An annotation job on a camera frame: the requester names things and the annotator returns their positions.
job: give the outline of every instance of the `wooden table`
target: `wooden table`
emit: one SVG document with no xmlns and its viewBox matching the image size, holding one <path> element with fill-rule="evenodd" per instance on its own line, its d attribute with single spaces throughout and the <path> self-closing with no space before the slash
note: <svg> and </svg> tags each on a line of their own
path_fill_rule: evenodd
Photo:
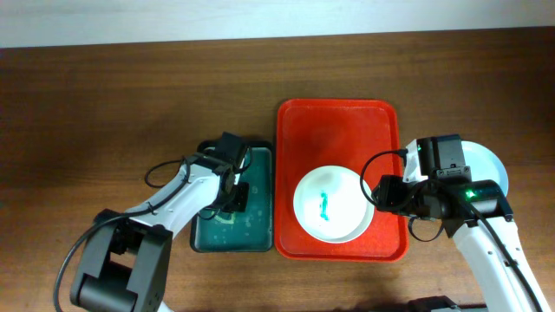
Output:
<svg viewBox="0 0 555 312">
<path fill-rule="evenodd" d="M 290 98 L 384 99 L 402 144 L 460 133 L 489 147 L 509 173 L 520 239 L 555 308 L 554 28 L 4 49 L 0 74 L 5 310 L 51 310 L 71 244 L 100 210 L 149 197 L 147 168 L 224 130 L 272 140 Z M 483 302 L 445 236 L 411 238 L 390 264 L 198 254 L 188 239 L 187 227 L 173 242 L 166 287 L 177 311 L 372 308 L 438 295 Z M 75 310 L 79 256 L 63 281 L 66 310 Z"/>
</svg>

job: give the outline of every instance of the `green tray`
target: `green tray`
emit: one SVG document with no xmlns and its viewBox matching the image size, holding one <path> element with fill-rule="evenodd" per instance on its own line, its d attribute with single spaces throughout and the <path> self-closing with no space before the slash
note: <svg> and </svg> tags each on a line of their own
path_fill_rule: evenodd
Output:
<svg viewBox="0 0 555 312">
<path fill-rule="evenodd" d="M 273 152 L 269 142 L 250 142 L 254 161 L 239 182 L 249 184 L 245 212 L 193 218 L 191 248 L 197 252 L 268 251 L 273 242 Z M 199 151 L 213 146 L 203 142 Z M 247 153 L 245 163 L 250 160 Z M 202 216 L 210 212 L 202 211 Z"/>
</svg>

